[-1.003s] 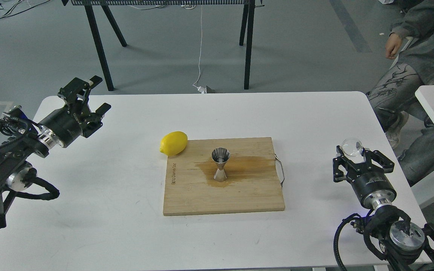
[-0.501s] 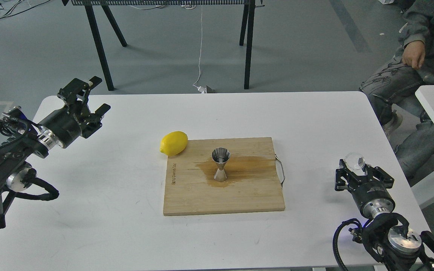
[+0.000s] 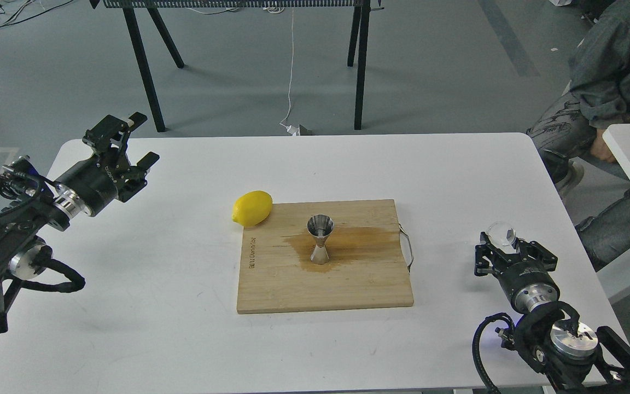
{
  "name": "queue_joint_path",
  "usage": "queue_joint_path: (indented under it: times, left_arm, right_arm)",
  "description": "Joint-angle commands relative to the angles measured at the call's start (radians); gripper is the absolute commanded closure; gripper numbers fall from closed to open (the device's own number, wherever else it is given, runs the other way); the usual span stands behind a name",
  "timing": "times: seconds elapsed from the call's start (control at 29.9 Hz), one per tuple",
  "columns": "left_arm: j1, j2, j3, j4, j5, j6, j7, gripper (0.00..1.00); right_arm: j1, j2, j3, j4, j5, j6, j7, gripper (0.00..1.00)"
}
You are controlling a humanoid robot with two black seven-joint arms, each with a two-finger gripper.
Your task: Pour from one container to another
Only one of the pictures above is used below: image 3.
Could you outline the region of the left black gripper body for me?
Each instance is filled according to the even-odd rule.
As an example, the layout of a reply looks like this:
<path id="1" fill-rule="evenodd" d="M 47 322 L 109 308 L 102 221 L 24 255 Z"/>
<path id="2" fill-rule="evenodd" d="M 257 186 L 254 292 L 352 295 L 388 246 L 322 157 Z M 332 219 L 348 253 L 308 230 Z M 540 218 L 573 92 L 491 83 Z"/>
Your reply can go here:
<path id="1" fill-rule="evenodd" d="M 135 184 L 121 177 L 129 169 L 127 159 L 86 159 L 70 167 L 55 182 L 59 190 L 74 192 L 81 202 L 81 210 L 95 217 L 112 200 L 127 202 L 135 196 Z"/>

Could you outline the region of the person's hand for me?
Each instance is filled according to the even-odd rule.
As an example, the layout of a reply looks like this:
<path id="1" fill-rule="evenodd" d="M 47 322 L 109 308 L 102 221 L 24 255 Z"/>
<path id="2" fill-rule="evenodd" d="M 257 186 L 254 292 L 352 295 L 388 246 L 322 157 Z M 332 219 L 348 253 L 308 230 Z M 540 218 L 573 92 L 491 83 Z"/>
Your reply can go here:
<path id="1" fill-rule="evenodd" d="M 608 164 L 615 164 L 617 159 L 615 159 L 613 153 L 604 140 L 605 132 L 606 129 L 596 129 L 596 136 L 590 147 L 590 154 L 598 160 L 602 160 Z"/>

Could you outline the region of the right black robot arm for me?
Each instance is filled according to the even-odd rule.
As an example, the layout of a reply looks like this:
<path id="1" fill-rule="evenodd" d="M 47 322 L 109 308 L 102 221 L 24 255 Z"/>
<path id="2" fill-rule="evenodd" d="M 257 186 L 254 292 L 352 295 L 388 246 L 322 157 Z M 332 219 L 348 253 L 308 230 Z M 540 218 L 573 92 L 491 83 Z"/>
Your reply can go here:
<path id="1" fill-rule="evenodd" d="M 547 377 L 556 393 L 630 393 L 630 346 L 608 326 L 590 329 L 580 314 L 560 300 L 550 272 L 557 257 L 535 241 L 509 229 L 503 239 L 483 231 L 475 247 L 474 274 L 493 275 L 518 322 L 505 312 L 485 317 L 475 330 L 471 354 L 488 393 L 500 389 L 488 376 L 480 355 L 485 328 L 498 321 L 501 347 L 517 352 L 535 372 Z"/>

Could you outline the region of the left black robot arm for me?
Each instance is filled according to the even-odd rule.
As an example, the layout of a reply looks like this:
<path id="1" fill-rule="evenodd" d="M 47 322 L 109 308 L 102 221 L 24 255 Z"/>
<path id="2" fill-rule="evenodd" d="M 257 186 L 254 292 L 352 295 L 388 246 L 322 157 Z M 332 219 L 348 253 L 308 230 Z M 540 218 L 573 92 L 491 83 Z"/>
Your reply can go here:
<path id="1" fill-rule="evenodd" d="M 8 331 L 7 314 L 20 289 L 72 293 L 85 286 L 77 271 L 53 257 L 38 232 L 45 226 L 68 229 L 83 213 L 98 215 L 113 200 L 126 202 L 147 186 L 147 173 L 159 160 L 150 152 L 130 164 L 127 143 L 147 116 L 127 119 L 106 115 L 86 131 L 92 149 L 56 180 L 41 175 L 26 155 L 0 172 L 0 334 Z"/>

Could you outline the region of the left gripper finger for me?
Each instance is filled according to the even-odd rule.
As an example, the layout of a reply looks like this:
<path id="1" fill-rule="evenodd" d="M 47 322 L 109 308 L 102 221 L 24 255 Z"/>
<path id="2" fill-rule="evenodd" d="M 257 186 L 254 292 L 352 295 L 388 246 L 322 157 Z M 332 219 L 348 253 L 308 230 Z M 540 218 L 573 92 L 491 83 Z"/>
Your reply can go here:
<path id="1" fill-rule="evenodd" d="M 127 144 L 130 134 L 147 121 L 148 117 L 135 112 L 127 119 L 106 115 L 86 131 L 82 142 L 92 149 L 100 164 L 119 164 L 127 161 Z"/>
<path id="2" fill-rule="evenodd" d="M 149 169 L 160 159 L 158 154 L 148 152 L 136 165 L 118 167 L 115 170 L 116 199 L 127 202 L 147 186 Z"/>

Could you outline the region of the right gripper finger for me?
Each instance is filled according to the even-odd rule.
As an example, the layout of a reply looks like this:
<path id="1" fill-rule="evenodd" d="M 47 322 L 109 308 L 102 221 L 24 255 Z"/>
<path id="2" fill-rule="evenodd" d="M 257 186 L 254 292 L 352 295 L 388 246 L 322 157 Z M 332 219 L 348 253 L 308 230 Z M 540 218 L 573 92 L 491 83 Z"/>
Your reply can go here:
<path id="1" fill-rule="evenodd" d="M 539 269 L 545 272 L 556 270 L 558 258 L 535 240 L 517 239 L 515 250 L 518 252 L 518 261 L 521 263 L 537 263 Z"/>
<path id="2" fill-rule="evenodd" d="M 474 275 L 498 275 L 506 271 L 512 257 L 512 235 L 491 237 L 488 230 L 480 232 L 480 244 L 475 246 Z"/>

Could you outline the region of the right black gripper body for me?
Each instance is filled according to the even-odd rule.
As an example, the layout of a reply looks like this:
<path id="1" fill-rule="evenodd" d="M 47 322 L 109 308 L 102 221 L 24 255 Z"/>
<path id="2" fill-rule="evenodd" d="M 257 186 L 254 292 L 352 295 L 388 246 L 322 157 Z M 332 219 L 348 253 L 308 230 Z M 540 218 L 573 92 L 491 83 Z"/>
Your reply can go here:
<path id="1" fill-rule="evenodd" d="M 549 275 L 557 260 L 512 258 L 498 265 L 498 282 L 514 311 L 527 315 L 542 304 L 556 302 L 560 296 L 557 284 Z"/>

